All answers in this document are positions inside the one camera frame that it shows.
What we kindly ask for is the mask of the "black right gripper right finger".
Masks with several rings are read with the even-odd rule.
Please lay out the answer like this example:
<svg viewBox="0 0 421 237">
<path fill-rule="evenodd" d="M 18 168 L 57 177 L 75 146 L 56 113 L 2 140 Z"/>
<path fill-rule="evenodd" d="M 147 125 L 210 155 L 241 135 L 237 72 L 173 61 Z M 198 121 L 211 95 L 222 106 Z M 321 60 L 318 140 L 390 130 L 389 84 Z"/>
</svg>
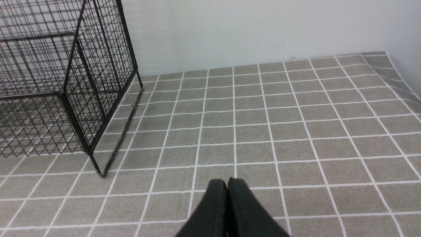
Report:
<svg viewBox="0 0 421 237">
<path fill-rule="evenodd" d="M 243 179 L 228 181 L 227 235 L 229 237 L 289 237 L 270 216 Z"/>
</svg>

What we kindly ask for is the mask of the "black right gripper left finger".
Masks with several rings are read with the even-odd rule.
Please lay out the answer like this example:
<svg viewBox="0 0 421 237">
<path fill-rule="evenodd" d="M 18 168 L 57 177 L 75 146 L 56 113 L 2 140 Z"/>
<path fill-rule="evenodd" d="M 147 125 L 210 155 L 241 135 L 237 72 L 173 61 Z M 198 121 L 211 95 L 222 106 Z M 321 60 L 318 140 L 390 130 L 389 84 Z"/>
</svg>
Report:
<svg viewBox="0 0 421 237">
<path fill-rule="evenodd" d="M 225 237 L 227 187 L 223 180 L 212 179 L 191 217 L 177 237 Z"/>
</svg>

